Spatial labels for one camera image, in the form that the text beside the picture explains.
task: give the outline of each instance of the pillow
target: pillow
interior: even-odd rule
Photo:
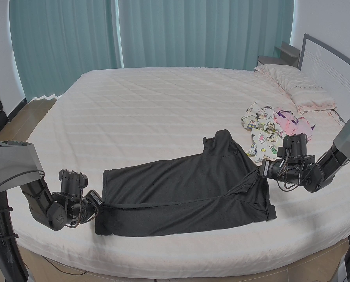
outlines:
[[[300,115],[310,110],[337,109],[334,99],[298,68],[266,64],[255,69],[281,86],[294,102]]]

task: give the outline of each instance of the white bed sheet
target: white bed sheet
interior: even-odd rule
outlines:
[[[91,71],[55,103],[28,142],[35,145],[50,191],[60,169],[85,173],[102,193],[105,169],[201,153],[202,138],[228,129],[244,149],[251,133],[240,118],[254,101],[294,104],[259,72],[210,68]],[[319,158],[342,128],[329,111],[307,112],[316,124],[308,152]],[[350,234],[350,164],[317,193],[280,191],[269,180],[277,219],[237,228],[161,237],[97,236],[94,222],[55,232],[37,223],[19,188],[8,191],[18,243],[63,264],[120,277],[180,278],[267,271],[325,249]]]

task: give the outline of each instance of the floor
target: floor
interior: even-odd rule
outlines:
[[[56,102],[52,100],[35,100],[27,104],[18,115],[9,122],[0,133],[0,141],[26,141],[36,125],[46,115]],[[341,240],[336,245],[305,257],[288,266],[249,276],[223,278],[187,278],[158,279],[158,282],[327,282],[331,279],[341,257],[349,247],[348,240]],[[27,267],[32,271],[36,282],[154,282],[153,279],[129,279],[86,273],[82,276],[72,276],[59,272],[42,256],[32,253],[23,247],[20,251]],[[59,265],[52,262],[67,273],[82,273],[83,271]],[[4,278],[0,271],[0,282]]]

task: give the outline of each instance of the teal curtain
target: teal curtain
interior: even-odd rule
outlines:
[[[294,0],[118,0],[124,67],[252,70],[289,42]]]
[[[28,101],[61,95],[88,71],[121,66],[115,0],[10,0],[9,15]]]
[[[27,100],[121,67],[252,70],[289,42],[294,0],[10,0]]]

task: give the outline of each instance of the headboard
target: headboard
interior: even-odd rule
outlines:
[[[350,59],[329,45],[304,34],[299,70],[336,101],[337,113],[350,119]]]

